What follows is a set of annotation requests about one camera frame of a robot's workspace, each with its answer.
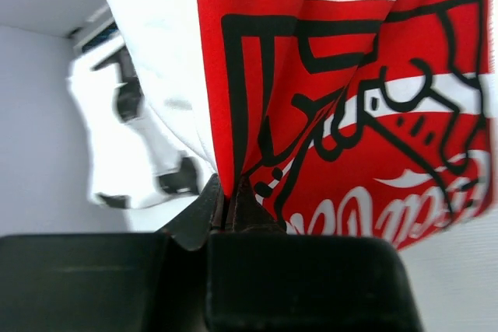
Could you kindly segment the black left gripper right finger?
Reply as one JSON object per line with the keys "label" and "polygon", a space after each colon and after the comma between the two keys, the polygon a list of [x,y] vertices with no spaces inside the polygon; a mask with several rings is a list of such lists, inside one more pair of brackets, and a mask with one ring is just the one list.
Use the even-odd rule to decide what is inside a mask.
{"label": "black left gripper right finger", "polygon": [[378,238],[283,232],[241,178],[208,240],[210,331],[421,331],[405,267]]}

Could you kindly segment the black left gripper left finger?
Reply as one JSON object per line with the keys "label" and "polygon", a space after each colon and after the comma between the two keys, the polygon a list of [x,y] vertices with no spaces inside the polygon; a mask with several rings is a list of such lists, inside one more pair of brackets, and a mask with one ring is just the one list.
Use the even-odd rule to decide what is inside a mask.
{"label": "black left gripper left finger", "polygon": [[217,176],[154,233],[1,239],[3,331],[203,331]]}

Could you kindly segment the white t-shirt green trim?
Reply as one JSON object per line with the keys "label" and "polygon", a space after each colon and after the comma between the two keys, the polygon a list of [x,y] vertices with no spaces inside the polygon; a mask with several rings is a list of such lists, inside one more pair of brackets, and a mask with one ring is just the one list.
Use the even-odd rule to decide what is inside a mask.
{"label": "white t-shirt green trim", "polygon": [[287,232],[401,249],[491,207],[491,0],[107,2],[154,121]]}

